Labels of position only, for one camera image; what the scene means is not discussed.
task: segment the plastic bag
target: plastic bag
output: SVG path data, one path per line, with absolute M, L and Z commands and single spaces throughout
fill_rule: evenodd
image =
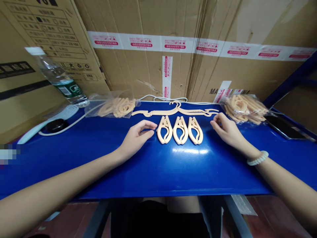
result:
M 259 125 L 266 120 L 264 116 L 271 115 L 255 95 L 230 95 L 223 102 L 226 114 L 237 124 L 249 122 Z
M 231 197 L 241 214 L 257 216 L 257 213 L 254 211 L 245 195 L 231 195 Z
M 141 105 L 130 90 L 93 94 L 89 101 L 90 105 L 85 107 L 86 117 L 130 118 L 134 108 Z

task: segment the hand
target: hand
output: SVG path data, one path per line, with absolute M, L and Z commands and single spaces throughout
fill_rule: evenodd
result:
M 156 127 L 157 124 L 143 120 L 129 129 L 125 139 L 118 148 L 125 159 L 131 158 L 139 149 L 141 149 L 144 143 L 154 135 L 153 130 L 155 130 Z
M 224 142 L 236 149 L 247 142 L 235 122 L 228 119 L 222 112 L 217 114 L 210 124 Z
M 257 148 L 243 137 L 235 122 L 229 120 L 222 112 L 217 114 L 210 124 L 224 142 L 242 152 L 249 160 L 262 155 Z

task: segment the bracelet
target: bracelet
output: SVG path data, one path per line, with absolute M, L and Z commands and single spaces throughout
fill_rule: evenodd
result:
M 254 165 L 258 165 L 259 163 L 263 162 L 266 160 L 266 158 L 268 157 L 268 153 L 264 150 L 261 151 L 263 153 L 263 155 L 259 158 L 257 158 L 256 160 L 253 161 L 247 161 L 247 164 L 250 166 L 254 166 Z

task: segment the white tape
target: white tape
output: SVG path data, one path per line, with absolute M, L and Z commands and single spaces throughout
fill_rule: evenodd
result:
M 163 84 L 163 97 L 170 98 L 171 96 L 171 85 L 172 85 L 172 66 L 173 57 L 172 56 L 162 56 L 162 84 Z
M 228 58 L 306 61 L 316 48 L 274 46 L 193 37 L 88 31 L 94 48 L 196 53 Z
M 232 95 L 241 94 L 243 89 L 235 89 Z
M 214 103 L 219 103 L 221 98 L 224 96 L 228 96 L 232 89 L 228 89 L 231 84 L 231 81 L 222 81 L 222 84 L 218 90 L 218 93 L 214 99 Z

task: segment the smartphone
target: smartphone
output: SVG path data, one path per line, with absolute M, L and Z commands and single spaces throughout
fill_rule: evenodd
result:
M 266 116 L 267 123 L 286 139 L 307 139 L 280 117 Z

